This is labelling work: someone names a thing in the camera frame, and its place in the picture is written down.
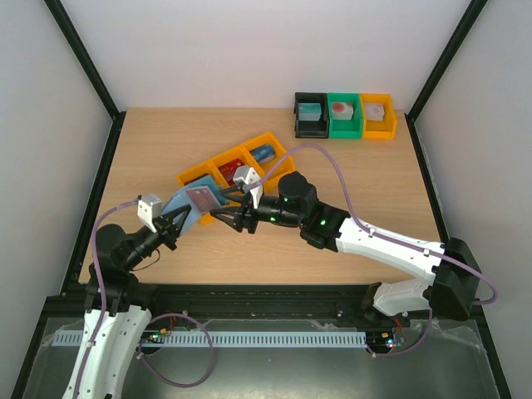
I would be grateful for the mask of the blue card holder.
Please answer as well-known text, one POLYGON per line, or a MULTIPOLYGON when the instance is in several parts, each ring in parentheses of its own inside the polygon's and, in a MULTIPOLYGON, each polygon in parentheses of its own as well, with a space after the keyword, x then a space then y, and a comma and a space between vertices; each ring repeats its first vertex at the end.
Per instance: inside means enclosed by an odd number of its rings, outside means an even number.
POLYGON ((191 211, 189 212, 182 227, 182 234, 184 234, 205 214, 205 212, 201 212, 201 210, 196 206, 198 200, 193 201, 187 193, 188 190, 197 189, 198 187, 208 187, 210 189, 213 196, 216 198, 218 208, 229 203, 229 201, 220 193, 222 186, 218 186, 210 175, 205 175, 197 180, 192 181, 191 183, 188 183, 183 188, 178 190, 162 209, 162 214, 167 215, 168 213, 171 213, 185 205, 189 205, 191 207, 191 211))

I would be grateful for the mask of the blue credit card stack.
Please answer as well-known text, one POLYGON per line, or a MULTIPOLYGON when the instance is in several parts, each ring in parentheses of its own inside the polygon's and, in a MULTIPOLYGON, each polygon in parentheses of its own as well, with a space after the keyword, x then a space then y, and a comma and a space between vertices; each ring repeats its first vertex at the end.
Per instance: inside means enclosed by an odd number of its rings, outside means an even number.
POLYGON ((251 156, 259 164, 265 164, 275 159, 276 153, 270 144, 263 144, 250 151, 251 156))

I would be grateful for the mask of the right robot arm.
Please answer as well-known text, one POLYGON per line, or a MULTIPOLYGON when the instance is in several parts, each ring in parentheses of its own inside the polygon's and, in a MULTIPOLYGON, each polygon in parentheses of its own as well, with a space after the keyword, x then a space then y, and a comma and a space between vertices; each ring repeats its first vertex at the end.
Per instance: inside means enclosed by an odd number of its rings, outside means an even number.
POLYGON ((234 188, 222 192, 233 205, 210 212, 235 231, 252 234, 261 222, 297 228, 316 249, 360 255, 411 275, 400 283, 369 286, 361 308, 371 325, 416 311, 456 321, 470 317, 480 270, 465 242, 413 239, 362 222, 320 201, 315 186, 298 172, 280 179, 276 196, 263 195, 252 178, 239 177, 235 182, 234 188))

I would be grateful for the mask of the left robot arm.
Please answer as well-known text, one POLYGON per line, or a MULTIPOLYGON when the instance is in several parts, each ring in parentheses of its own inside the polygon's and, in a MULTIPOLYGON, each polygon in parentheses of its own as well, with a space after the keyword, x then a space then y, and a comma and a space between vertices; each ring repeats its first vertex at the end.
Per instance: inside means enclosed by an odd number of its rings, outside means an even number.
POLYGON ((93 263, 86 286, 82 340, 65 398, 119 398, 135 348, 152 317, 156 288, 140 283, 133 270, 161 245, 176 248, 191 207, 154 216, 140 200, 143 227, 133 234, 97 219, 91 231, 93 263))

